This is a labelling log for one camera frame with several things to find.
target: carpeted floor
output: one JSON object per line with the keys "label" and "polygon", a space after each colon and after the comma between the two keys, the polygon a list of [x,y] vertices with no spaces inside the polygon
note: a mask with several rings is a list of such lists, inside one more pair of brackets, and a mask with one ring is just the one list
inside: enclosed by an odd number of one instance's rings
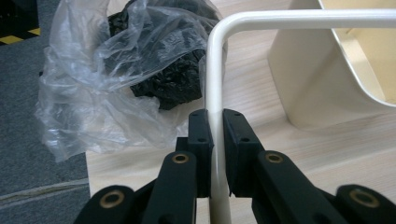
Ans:
{"label": "carpeted floor", "polygon": [[41,36],[0,46],[0,223],[73,223],[89,200],[85,155],[56,163],[34,117],[59,0],[38,0]]}

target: clear plastic bag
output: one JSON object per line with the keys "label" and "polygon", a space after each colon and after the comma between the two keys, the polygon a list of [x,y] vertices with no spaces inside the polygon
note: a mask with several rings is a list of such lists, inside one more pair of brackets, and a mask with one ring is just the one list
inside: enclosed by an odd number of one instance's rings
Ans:
{"label": "clear plastic bag", "polygon": [[110,37],[108,3],[63,0],[52,23],[35,115],[56,161],[86,150],[173,147],[187,134],[188,114],[203,107],[198,100],[159,110],[157,98],[134,97],[129,87],[205,50],[215,8],[203,0],[137,0],[128,7],[128,28]]}

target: yellow and black hazard tape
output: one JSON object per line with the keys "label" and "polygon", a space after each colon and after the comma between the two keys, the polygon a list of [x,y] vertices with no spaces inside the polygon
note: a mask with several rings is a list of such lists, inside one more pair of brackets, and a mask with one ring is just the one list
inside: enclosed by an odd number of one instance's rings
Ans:
{"label": "yellow and black hazard tape", "polygon": [[0,46],[17,43],[22,40],[29,39],[29,38],[39,36],[39,35],[40,35],[40,28],[35,28],[30,31],[17,32],[16,34],[13,34],[13,35],[7,35],[4,37],[0,37]]}

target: wooden table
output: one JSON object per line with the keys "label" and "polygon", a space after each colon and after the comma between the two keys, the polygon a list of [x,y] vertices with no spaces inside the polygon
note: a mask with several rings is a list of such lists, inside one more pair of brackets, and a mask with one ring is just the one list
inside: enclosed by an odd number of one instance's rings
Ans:
{"label": "wooden table", "polygon": [[[214,0],[225,17],[240,11],[286,9],[289,0]],[[267,150],[288,155],[317,187],[360,184],[396,203],[396,114],[361,119],[325,130],[292,126],[267,62],[276,31],[245,32],[229,39],[224,107],[243,113]],[[114,154],[87,152],[91,195],[109,185],[139,189],[156,178],[173,148],[134,147]],[[231,198],[233,223],[256,223],[250,199]],[[197,223],[209,221],[207,199],[198,200]]]}

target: white pipe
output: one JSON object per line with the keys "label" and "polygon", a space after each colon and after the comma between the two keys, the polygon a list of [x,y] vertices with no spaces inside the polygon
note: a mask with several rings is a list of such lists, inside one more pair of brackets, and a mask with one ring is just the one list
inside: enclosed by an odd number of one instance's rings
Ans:
{"label": "white pipe", "polygon": [[242,12],[220,21],[212,30],[206,52],[205,107],[215,144],[212,156],[210,221],[231,223],[225,175],[222,126],[222,45],[233,34],[270,29],[396,28],[394,9],[278,10]]}

